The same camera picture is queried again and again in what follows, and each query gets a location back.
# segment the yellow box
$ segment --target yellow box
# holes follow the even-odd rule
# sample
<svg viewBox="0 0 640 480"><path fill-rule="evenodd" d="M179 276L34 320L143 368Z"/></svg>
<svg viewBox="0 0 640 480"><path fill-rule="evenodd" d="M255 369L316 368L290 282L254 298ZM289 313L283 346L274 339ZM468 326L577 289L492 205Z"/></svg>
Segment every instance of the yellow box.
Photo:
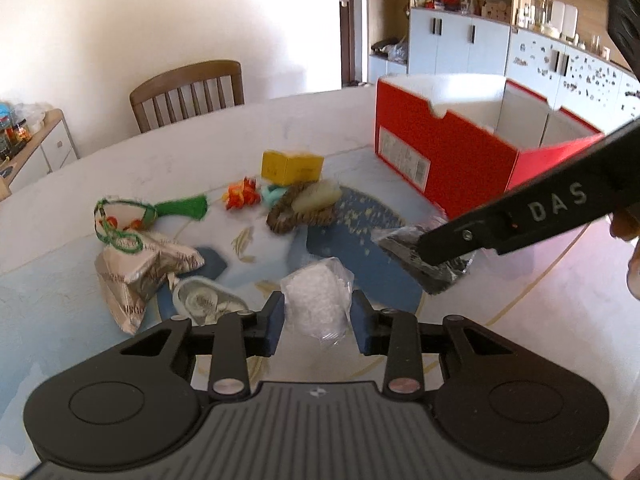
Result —
<svg viewBox="0 0 640 480"><path fill-rule="evenodd" d="M324 156L311 153L264 152L262 177L277 186L291 186L299 182L320 179Z"/></svg>

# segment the white cabinet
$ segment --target white cabinet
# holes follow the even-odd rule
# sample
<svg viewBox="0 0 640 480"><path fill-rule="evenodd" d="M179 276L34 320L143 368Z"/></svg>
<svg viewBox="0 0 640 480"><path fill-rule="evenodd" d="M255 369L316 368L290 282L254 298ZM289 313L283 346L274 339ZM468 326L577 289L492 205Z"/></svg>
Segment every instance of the white cabinet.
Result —
<svg viewBox="0 0 640 480"><path fill-rule="evenodd" d="M560 86L559 65L564 43L519 29L511 33L507 77L547 99L556 101Z"/></svg>
<svg viewBox="0 0 640 480"><path fill-rule="evenodd" d="M406 75L406 65L395 61L386 62L387 75Z"/></svg>
<svg viewBox="0 0 640 480"><path fill-rule="evenodd" d="M53 171L59 170L66 156L71 152L71 141L66 134L63 121L60 121L46 139L42 141L42 151Z"/></svg>
<svg viewBox="0 0 640 480"><path fill-rule="evenodd" d="M367 77L367 82L376 84L383 75L386 75L386 59L379 56L369 56L369 77Z"/></svg>
<svg viewBox="0 0 640 480"><path fill-rule="evenodd" d="M620 89L614 106L613 129L640 117L640 82L626 72L620 76Z"/></svg>
<svg viewBox="0 0 640 480"><path fill-rule="evenodd" d="M409 18L409 74L435 74L441 12L411 9Z"/></svg>
<svg viewBox="0 0 640 480"><path fill-rule="evenodd" d="M466 73L471 47L470 23L468 16L440 13L436 24L436 74Z"/></svg>
<svg viewBox="0 0 640 480"><path fill-rule="evenodd" d="M430 9L412 9L409 74L504 75L511 27Z"/></svg>
<svg viewBox="0 0 640 480"><path fill-rule="evenodd" d="M558 73L561 78L555 108L563 107L605 133L616 129L614 110L622 70L567 46Z"/></svg>
<svg viewBox="0 0 640 480"><path fill-rule="evenodd" d="M470 74L504 75L511 27L507 23L472 18L470 34L466 71Z"/></svg>
<svg viewBox="0 0 640 480"><path fill-rule="evenodd" d="M49 173L49 165L44 158L42 149L38 148L28 158L27 162L20 169L20 172L15 176L14 180L9 186L9 190L15 193L21 190L23 187L33 184L37 180L40 180Z"/></svg>
<svg viewBox="0 0 640 480"><path fill-rule="evenodd" d="M367 82L376 84L385 75L406 74L406 65L388 61L380 56L369 56L369 76Z"/></svg>
<svg viewBox="0 0 640 480"><path fill-rule="evenodd" d="M78 158L76 157L76 152L74 150L71 150L69 154L66 156L65 161L62 163L61 168L66 168L69 164L71 164L72 162L75 162L76 160L78 160Z"/></svg>

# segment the green tassel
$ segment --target green tassel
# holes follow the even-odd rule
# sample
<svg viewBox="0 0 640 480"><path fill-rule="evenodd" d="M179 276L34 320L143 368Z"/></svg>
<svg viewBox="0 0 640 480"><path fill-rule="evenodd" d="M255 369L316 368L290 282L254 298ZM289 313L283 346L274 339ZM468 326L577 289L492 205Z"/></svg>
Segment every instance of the green tassel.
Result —
<svg viewBox="0 0 640 480"><path fill-rule="evenodd" d="M180 215L194 220L202 220L207 214L207 197L205 195L192 196L182 200L169 200L155 205L158 216Z"/></svg>

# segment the cabinet handle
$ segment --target cabinet handle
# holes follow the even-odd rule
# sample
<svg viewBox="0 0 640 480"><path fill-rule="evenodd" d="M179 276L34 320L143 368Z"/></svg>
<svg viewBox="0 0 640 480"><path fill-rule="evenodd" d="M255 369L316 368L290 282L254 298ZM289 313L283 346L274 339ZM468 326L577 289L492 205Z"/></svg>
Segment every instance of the cabinet handle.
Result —
<svg viewBox="0 0 640 480"><path fill-rule="evenodd" d="M562 77L566 77L566 72L569 70L569 58L568 54L565 55L566 59L564 60L564 70L562 70Z"/></svg>
<svg viewBox="0 0 640 480"><path fill-rule="evenodd" d="M556 64L554 65L554 72L556 72L556 73L558 73L558 65L559 64L560 64L560 51L558 50L558 56L556 56Z"/></svg>

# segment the red box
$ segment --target red box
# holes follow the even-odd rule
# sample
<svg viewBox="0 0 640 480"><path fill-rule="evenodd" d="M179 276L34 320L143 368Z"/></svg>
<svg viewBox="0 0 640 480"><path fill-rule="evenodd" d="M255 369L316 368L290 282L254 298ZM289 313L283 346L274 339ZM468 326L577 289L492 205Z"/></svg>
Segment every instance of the red box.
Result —
<svg viewBox="0 0 640 480"><path fill-rule="evenodd" d="M453 219L559 164L602 133L501 76L378 81L376 153Z"/></svg>

